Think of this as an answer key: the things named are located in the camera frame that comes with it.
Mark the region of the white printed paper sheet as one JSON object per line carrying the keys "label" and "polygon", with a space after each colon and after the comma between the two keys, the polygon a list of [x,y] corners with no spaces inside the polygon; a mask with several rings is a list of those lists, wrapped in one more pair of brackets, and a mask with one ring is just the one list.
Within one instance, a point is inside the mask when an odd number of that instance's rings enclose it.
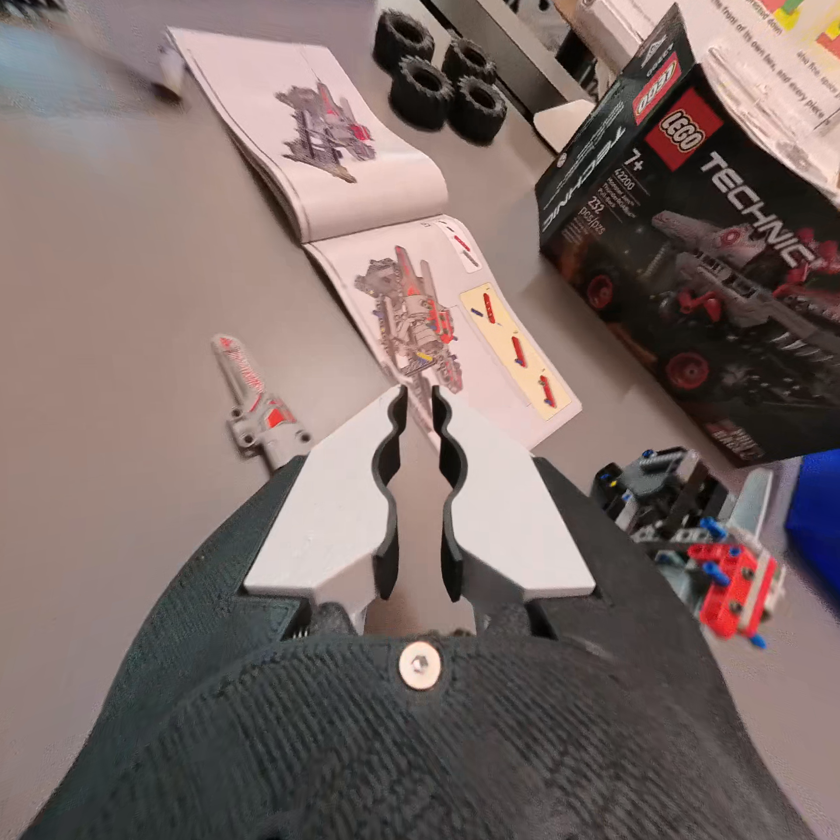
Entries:
{"label": "white printed paper sheet", "polygon": [[712,103],[784,172],[835,208],[838,191],[838,59],[816,30],[838,20],[838,2],[802,4],[786,28],[784,2],[680,1],[694,73]]}

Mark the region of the blue object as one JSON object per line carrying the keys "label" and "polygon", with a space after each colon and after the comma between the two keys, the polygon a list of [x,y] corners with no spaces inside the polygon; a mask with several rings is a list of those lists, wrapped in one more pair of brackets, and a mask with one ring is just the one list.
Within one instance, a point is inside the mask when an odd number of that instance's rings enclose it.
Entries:
{"label": "blue object", "polygon": [[789,543],[839,602],[839,451],[803,457],[785,523]]}

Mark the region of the grey toy panel red sticker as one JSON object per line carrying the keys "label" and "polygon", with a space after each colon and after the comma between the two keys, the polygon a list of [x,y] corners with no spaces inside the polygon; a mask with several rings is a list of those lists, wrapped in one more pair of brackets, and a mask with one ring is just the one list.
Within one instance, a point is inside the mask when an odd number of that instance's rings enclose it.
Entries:
{"label": "grey toy panel red sticker", "polygon": [[312,436],[288,404],[267,387],[244,344],[219,333],[211,346],[234,399],[227,427],[239,452],[261,455],[272,472],[306,455]]}

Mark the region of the white instruction booklet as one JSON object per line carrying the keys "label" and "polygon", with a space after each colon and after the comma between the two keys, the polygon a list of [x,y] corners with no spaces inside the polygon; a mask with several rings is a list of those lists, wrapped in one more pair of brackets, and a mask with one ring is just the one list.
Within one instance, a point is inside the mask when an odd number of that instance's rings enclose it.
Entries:
{"label": "white instruction booklet", "polygon": [[443,173],[376,118],[327,47],[167,34],[429,437],[435,385],[527,449],[581,411],[445,214]]}

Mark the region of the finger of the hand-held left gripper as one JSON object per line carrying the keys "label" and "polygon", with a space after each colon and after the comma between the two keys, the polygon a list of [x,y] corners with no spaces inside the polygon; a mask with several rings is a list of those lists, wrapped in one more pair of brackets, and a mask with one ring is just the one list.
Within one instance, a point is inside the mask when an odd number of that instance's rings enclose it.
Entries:
{"label": "finger of the hand-held left gripper", "polygon": [[158,58],[153,69],[138,66],[111,49],[105,37],[94,31],[86,15],[82,2],[62,3],[62,38],[80,56],[163,102],[182,101],[186,63],[172,44],[158,48]]}

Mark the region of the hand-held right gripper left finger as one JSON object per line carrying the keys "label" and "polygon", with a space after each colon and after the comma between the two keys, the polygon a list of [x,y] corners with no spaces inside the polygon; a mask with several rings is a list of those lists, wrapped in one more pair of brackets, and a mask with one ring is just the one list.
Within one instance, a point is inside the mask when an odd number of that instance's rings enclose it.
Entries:
{"label": "hand-held right gripper left finger", "polygon": [[340,606],[356,633],[398,575],[396,501],[408,394],[390,388],[314,446],[248,571],[248,595]]}

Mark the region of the black toy tyre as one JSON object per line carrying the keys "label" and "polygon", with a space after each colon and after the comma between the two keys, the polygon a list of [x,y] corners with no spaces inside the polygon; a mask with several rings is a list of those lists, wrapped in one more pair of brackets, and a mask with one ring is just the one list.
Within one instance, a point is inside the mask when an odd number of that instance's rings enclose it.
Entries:
{"label": "black toy tyre", "polygon": [[454,98],[453,82],[426,59],[403,57],[393,73],[389,93],[392,110],[416,128],[441,130]]}
{"label": "black toy tyre", "polygon": [[373,46],[373,58],[380,68],[393,75],[404,58],[431,61],[434,51],[434,38],[420,21],[393,8],[381,13]]}
{"label": "black toy tyre", "polygon": [[447,79],[457,86],[464,78],[475,78],[491,86],[496,83],[497,65],[489,54],[468,38],[454,38],[441,67]]}
{"label": "black toy tyre", "polygon": [[499,133],[508,107],[495,85],[477,77],[462,77],[455,84],[448,123],[463,139],[490,144]]}

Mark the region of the partly built toy vehicle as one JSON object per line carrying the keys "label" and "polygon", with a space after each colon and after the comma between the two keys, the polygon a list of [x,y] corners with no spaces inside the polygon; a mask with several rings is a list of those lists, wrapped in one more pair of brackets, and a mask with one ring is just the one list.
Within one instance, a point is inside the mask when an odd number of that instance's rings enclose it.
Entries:
{"label": "partly built toy vehicle", "polygon": [[760,539],[773,478],[771,469],[753,469],[732,493],[696,450],[647,449],[624,467],[598,469],[591,497],[711,634],[763,649],[762,625],[785,577]]}

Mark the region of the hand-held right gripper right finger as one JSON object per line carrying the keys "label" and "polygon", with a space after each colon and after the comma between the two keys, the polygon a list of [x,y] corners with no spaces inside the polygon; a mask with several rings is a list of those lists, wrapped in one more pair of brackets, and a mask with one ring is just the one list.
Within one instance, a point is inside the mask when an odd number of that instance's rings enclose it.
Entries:
{"label": "hand-held right gripper right finger", "polygon": [[537,462],[460,394],[432,390],[444,502],[441,570],[477,632],[508,606],[583,597],[596,583]]}

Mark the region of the black toy set box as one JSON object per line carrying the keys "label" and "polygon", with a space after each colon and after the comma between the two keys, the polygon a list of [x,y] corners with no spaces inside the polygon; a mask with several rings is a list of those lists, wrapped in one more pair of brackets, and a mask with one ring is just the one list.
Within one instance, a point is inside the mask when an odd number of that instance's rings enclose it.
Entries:
{"label": "black toy set box", "polygon": [[676,3],[535,197],[541,252],[734,465],[838,449],[838,208],[737,124]]}

